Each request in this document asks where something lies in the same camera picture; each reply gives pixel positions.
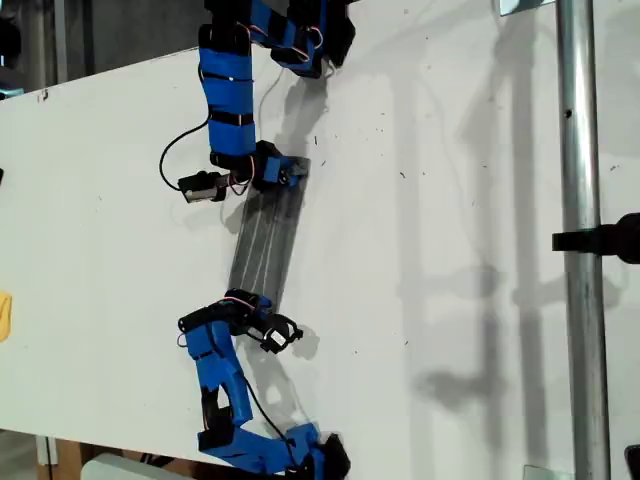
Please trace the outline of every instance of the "metal bracket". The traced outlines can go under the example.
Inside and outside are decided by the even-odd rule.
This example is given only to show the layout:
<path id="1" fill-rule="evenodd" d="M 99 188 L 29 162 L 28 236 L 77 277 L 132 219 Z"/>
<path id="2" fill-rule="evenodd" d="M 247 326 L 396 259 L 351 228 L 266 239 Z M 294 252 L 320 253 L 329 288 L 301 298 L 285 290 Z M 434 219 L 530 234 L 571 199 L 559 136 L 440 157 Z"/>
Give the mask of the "metal bracket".
<path id="1" fill-rule="evenodd" d="M 56 439 L 36 436 L 38 465 L 58 465 L 58 448 Z"/>
<path id="2" fill-rule="evenodd" d="M 554 0 L 500 0 L 500 16 L 532 10 L 553 2 Z"/>
<path id="3" fill-rule="evenodd" d="M 291 171 L 304 175 L 295 187 L 262 193 L 249 189 L 229 278 L 229 288 L 269 298 L 274 312 L 280 304 L 309 172 L 308 159 L 291 158 L 295 162 Z"/>

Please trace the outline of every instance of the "white object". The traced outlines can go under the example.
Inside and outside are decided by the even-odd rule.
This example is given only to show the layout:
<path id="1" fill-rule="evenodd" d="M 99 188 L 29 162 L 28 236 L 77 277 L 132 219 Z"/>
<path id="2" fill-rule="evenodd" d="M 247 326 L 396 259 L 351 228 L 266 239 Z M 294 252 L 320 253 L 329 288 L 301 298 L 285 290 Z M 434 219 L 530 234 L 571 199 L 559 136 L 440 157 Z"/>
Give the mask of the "white object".
<path id="1" fill-rule="evenodd" d="M 57 465 L 58 448 L 55 438 L 36 436 L 36 450 L 38 452 L 38 465 Z"/>
<path id="2" fill-rule="evenodd" d="M 189 478 L 191 477 L 110 453 L 103 453 L 87 462 L 80 473 L 80 480 L 187 480 Z"/>
<path id="3" fill-rule="evenodd" d="M 638 206 L 640 1 L 596 7 L 615 222 Z M 243 340 L 247 376 L 277 424 L 339 432 L 353 480 L 571 471 L 554 9 L 350 9 L 357 38 L 326 99 L 289 72 L 269 90 L 280 69 L 255 49 L 258 138 L 312 167 L 281 307 L 305 337 L 278 356 Z M 176 324 L 224 294 L 241 199 L 188 205 L 157 173 L 206 115 L 197 62 L 0 103 L 0 289 L 14 297 L 0 428 L 215 461 L 197 452 L 200 393 Z M 168 177 L 210 169 L 208 153 L 205 131 L 186 138 Z M 622 480 L 640 432 L 640 272 L 610 259 L 604 273 Z M 254 413 L 248 428 L 266 433 Z"/>

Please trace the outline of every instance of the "black bracket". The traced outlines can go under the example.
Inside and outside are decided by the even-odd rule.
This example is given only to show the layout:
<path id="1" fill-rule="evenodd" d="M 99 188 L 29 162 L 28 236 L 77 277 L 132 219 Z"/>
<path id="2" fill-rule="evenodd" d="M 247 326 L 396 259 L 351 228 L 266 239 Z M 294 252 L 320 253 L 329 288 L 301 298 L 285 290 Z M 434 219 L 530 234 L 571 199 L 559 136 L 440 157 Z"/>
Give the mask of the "black bracket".
<path id="1" fill-rule="evenodd" d="M 220 175 L 218 172 L 200 171 L 195 175 L 178 180 L 178 188 L 187 203 L 203 200 L 221 202 L 227 195 L 228 185 L 228 175 Z"/>
<path id="2" fill-rule="evenodd" d="M 617 255 L 625 263 L 640 264 L 640 213 L 629 213 L 615 225 L 555 233 L 553 251 Z"/>
<path id="3" fill-rule="evenodd" d="M 357 0 L 329 0 L 325 55 L 336 67 L 341 67 L 344 63 L 356 36 L 356 27 L 347 12 L 347 6 L 355 1 Z"/>

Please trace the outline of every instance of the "wire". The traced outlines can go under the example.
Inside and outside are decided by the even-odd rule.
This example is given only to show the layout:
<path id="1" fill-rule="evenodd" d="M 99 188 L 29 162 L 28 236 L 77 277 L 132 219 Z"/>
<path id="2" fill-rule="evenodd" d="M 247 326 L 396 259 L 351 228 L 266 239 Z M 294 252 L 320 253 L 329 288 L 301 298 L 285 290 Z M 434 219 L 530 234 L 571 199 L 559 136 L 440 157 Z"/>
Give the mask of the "wire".
<path id="1" fill-rule="evenodd" d="M 219 302 L 222 302 L 224 300 L 228 300 L 230 302 L 238 302 L 239 304 L 244 305 L 245 307 L 248 307 L 252 312 L 255 310 L 255 307 L 251 305 L 249 302 L 245 302 L 244 300 L 240 300 L 239 298 L 236 298 L 236 297 L 224 297 L 222 300 L 219 300 Z"/>
<path id="2" fill-rule="evenodd" d="M 260 413 L 262 414 L 264 419 L 267 421 L 269 426 L 271 426 L 271 428 L 273 428 L 276 431 L 278 436 L 282 439 L 284 444 L 287 446 L 287 451 L 289 452 L 289 458 L 291 458 L 291 463 L 294 465 L 295 469 L 298 470 L 300 468 L 300 465 L 298 465 L 298 463 L 296 462 L 296 459 L 293 457 L 293 451 L 291 450 L 291 445 L 289 445 L 289 441 L 287 440 L 287 437 L 285 437 L 282 431 L 278 427 L 276 427 L 276 424 L 273 423 L 271 418 L 269 418 L 269 415 L 267 415 L 267 413 L 264 411 L 264 409 L 262 408 L 262 405 L 260 405 L 260 402 L 258 401 L 258 397 L 256 396 L 256 393 L 253 391 L 253 388 L 249 383 L 249 380 L 247 380 L 247 377 L 244 376 L 244 373 L 242 374 L 242 378 L 244 378 L 244 381 L 247 384 L 247 388 L 249 389 L 249 393 L 251 394 L 251 397 L 253 397 L 253 401 L 256 403 L 258 410 L 260 410 Z"/>
<path id="3" fill-rule="evenodd" d="M 318 27 L 309 27 L 307 28 L 307 30 L 313 30 L 314 32 L 316 32 L 318 34 L 318 37 L 320 38 L 320 43 L 318 45 L 315 45 L 315 49 L 319 49 L 322 44 L 324 43 L 324 37 L 322 36 L 322 32 L 320 31 L 320 29 Z"/>
<path id="4" fill-rule="evenodd" d="M 47 471 L 49 472 L 49 480 L 53 480 L 53 467 L 51 466 L 51 449 L 49 448 L 49 437 L 45 437 L 47 442 Z"/>
<path id="5" fill-rule="evenodd" d="M 180 348 L 186 348 L 187 344 L 186 343 L 180 343 L 180 339 L 184 337 L 184 333 L 181 333 L 180 335 L 178 335 L 178 338 L 176 338 L 176 344 L 180 347 Z"/>
<path id="6" fill-rule="evenodd" d="M 236 179 L 233 177 L 233 174 L 229 176 L 229 188 L 231 189 L 231 191 L 233 193 L 235 193 L 238 197 L 244 195 L 244 192 L 247 191 L 247 188 L 249 188 L 249 184 L 251 182 L 253 182 L 253 179 L 256 176 L 256 165 L 255 162 L 253 161 L 253 155 L 249 155 L 249 158 L 251 159 L 251 178 L 249 180 L 247 180 L 244 183 L 238 183 L 236 182 Z M 235 183 L 236 185 L 240 185 L 241 187 L 244 187 L 240 192 L 238 192 L 235 188 L 233 188 L 233 183 Z"/>
<path id="7" fill-rule="evenodd" d="M 186 137 L 187 135 L 191 135 L 194 132 L 197 132 L 198 130 L 204 128 L 207 126 L 207 123 L 209 123 L 209 119 L 211 118 L 211 114 L 208 113 L 207 114 L 207 119 L 201 124 L 198 125 L 195 128 L 192 128 L 191 130 L 187 130 L 186 132 L 178 135 L 176 138 L 174 138 L 171 143 L 169 143 L 169 145 L 167 145 L 164 149 L 164 151 L 162 152 L 162 155 L 160 156 L 160 164 L 158 166 L 159 170 L 160 170 L 160 176 L 162 177 L 162 180 L 164 180 L 164 183 L 167 184 L 167 186 L 173 190 L 175 190 L 176 192 L 179 192 L 180 189 L 178 187 L 176 187 L 175 185 L 173 185 L 171 182 L 169 182 L 169 180 L 167 180 L 167 177 L 164 176 L 164 157 L 167 155 L 167 152 L 169 151 L 169 149 L 171 147 L 173 147 L 176 143 L 178 143 L 180 140 L 182 140 L 184 137 Z"/>
<path id="8" fill-rule="evenodd" d="M 249 38 L 249 50 L 247 52 L 247 55 L 251 56 L 251 30 L 249 30 L 249 27 L 247 27 L 246 25 L 240 22 L 236 22 L 236 25 L 240 25 L 242 28 L 244 28 L 247 31 L 247 37 Z"/>
<path id="9" fill-rule="evenodd" d="M 296 52 L 298 54 L 298 56 L 301 57 L 303 63 L 307 63 L 309 61 L 309 55 L 307 55 L 302 50 L 300 50 L 300 49 L 298 49 L 296 47 L 291 47 L 291 50 Z"/>
<path id="10" fill-rule="evenodd" d="M 255 30 L 256 32 L 261 33 L 262 35 L 264 35 L 265 37 L 267 37 L 268 35 L 266 33 L 264 33 L 264 30 L 262 30 L 260 27 L 256 26 L 256 25 L 251 25 L 249 27 L 251 30 Z"/>

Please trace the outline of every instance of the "black clamp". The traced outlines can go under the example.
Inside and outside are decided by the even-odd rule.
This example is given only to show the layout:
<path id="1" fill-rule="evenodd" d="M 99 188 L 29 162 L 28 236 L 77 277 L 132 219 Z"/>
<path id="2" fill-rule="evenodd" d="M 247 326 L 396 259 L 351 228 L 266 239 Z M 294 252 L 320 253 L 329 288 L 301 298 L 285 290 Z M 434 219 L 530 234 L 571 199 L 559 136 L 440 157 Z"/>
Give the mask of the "black clamp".
<path id="1" fill-rule="evenodd" d="M 178 188 L 187 203 L 204 200 L 221 202 L 227 196 L 228 177 L 228 175 L 220 175 L 218 172 L 200 171 L 195 175 L 178 180 Z"/>
<path id="2" fill-rule="evenodd" d="M 625 263 L 640 264 L 640 213 L 629 213 L 615 225 L 555 233 L 553 251 L 617 255 Z"/>
<path id="3" fill-rule="evenodd" d="M 356 27 L 349 19 L 347 6 L 357 0 L 329 0 L 325 55 L 336 67 L 341 67 L 356 36 Z"/>
<path id="4" fill-rule="evenodd" d="M 280 353 L 296 340 L 300 340 L 304 332 L 291 319 L 277 313 L 271 313 L 264 320 L 260 329 L 262 339 L 260 348 L 265 352 Z"/>
<path id="5" fill-rule="evenodd" d="M 338 435 L 332 433 L 324 444 L 316 444 L 316 448 L 324 454 L 325 480 L 344 480 L 347 478 L 347 474 L 351 470 L 351 460 Z M 297 469 L 287 470 L 284 478 L 286 480 L 313 480 L 316 478 L 313 456 L 307 455 Z"/>

